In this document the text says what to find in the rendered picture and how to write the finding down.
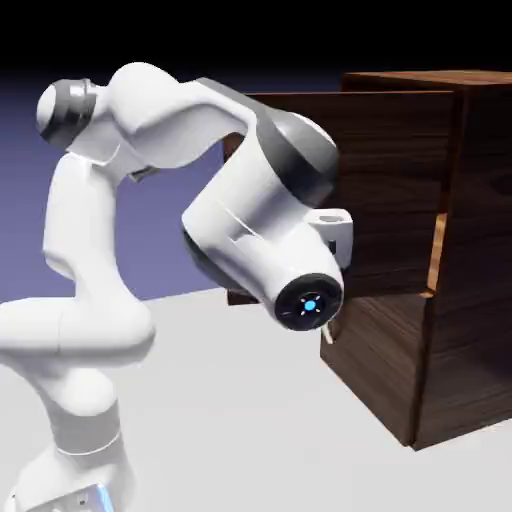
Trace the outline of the dark wood cabinet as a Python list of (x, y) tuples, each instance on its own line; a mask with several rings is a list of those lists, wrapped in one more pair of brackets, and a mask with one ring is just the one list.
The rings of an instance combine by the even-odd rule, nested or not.
[(512, 418), (512, 72), (352, 72), (340, 92), (454, 95), (416, 450)]

